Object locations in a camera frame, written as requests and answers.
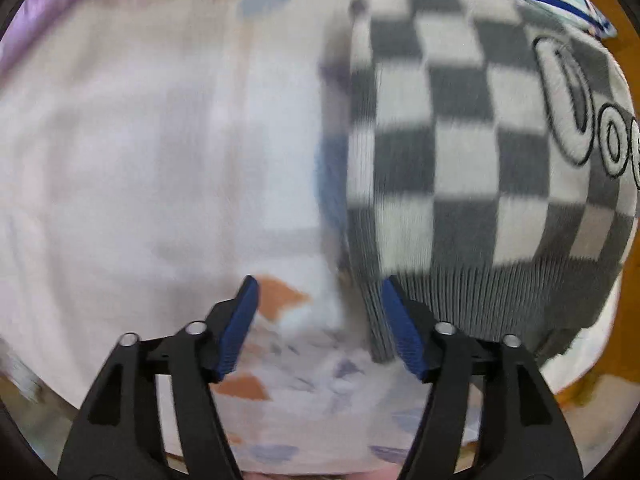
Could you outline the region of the grey white checkered knit sweater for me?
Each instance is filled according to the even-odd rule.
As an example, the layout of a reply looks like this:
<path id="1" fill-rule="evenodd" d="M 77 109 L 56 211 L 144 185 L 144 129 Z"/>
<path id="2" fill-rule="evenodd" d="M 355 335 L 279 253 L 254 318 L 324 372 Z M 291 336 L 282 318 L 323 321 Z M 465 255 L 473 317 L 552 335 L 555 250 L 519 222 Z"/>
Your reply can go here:
<path id="1" fill-rule="evenodd" d="M 541 360 L 593 326 L 639 212 L 639 124 L 610 51 L 522 0 L 352 0 L 347 250 L 373 359 L 381 287 Z"/>

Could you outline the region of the white patterned fleece blanket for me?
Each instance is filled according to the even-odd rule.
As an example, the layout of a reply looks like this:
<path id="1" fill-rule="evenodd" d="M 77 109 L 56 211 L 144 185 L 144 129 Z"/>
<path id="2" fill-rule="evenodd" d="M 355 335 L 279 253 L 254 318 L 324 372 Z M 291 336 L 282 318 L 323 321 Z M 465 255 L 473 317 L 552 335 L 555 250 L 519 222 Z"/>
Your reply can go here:
<path id="1" fill-rule="evenodd" d="M 352 0 L 316 30 L 240 24 L 212 65 L 1 83 L 1 335 L 72 405 L 116 339 L 259 307 L 213 390 L 245 471 L 402 462 L 427 388 L 373 359 L 347 250 Z M 541 360 L 553 391 L 602 354 L 597 322 Z"/>

